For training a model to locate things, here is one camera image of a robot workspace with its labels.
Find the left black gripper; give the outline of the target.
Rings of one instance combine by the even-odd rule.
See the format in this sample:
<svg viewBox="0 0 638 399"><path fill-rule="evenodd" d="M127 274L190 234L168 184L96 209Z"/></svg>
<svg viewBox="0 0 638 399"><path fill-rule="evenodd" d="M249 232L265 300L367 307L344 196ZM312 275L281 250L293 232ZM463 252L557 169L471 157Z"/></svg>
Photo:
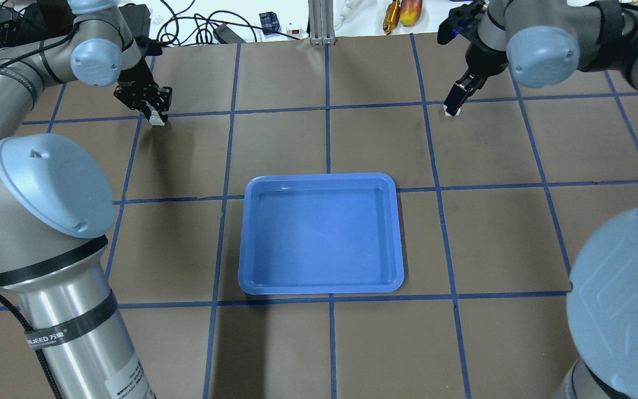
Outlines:
<svg viewBox="0 0 638 399"><path fill-rule="evenodd" d="M114 98L128 109L140 112L150 123L153 122L153 110L157 111L162 124L169 121L172 94L172 88L156 83L143 57L121 71L113 93Z"/></svg>

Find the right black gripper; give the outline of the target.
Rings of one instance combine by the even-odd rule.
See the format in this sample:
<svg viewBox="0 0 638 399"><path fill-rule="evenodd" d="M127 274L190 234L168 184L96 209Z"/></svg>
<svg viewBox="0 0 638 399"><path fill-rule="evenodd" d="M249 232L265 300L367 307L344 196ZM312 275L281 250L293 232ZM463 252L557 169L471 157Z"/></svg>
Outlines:
<svg viewBox="0 0 638 399"><path fill-rule="evenodd" d="M471 44L465 54L467 71L451 86L443 102L444 108L461 108L469 98L482 89L487 80L506 70L507 53L487 46Z"/></svg>

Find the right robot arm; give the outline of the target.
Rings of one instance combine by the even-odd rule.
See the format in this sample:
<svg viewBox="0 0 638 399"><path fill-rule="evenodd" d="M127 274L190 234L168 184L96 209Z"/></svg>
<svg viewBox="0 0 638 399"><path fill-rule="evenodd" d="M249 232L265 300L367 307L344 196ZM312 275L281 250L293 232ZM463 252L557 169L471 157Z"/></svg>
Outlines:
<svg viewBox="0 0 638 399"><path fill-rule="evenodd" d="M580 353L565 315L586 238L638 207L638 95L612 73L537 94L494 80L451 119L438 88L466 43L414 38L435 190L402 194L414 301L333 312L339 398L550 398Z"/></svg>

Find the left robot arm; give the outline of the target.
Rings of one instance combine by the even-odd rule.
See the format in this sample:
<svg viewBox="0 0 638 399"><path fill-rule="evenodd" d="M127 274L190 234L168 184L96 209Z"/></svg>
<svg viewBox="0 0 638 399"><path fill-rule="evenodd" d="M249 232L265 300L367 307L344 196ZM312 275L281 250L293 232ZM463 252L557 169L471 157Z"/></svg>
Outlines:
<svg viewBox="0 0 638 399"><path fill-rule="evenodd" d="M104 173L65 136L17 137L46 88L104 88L164 124L158 86L116 1L70 1L63 37L0 49L0 303L57 398L155 398L101 267L116 219Z"/></svg>

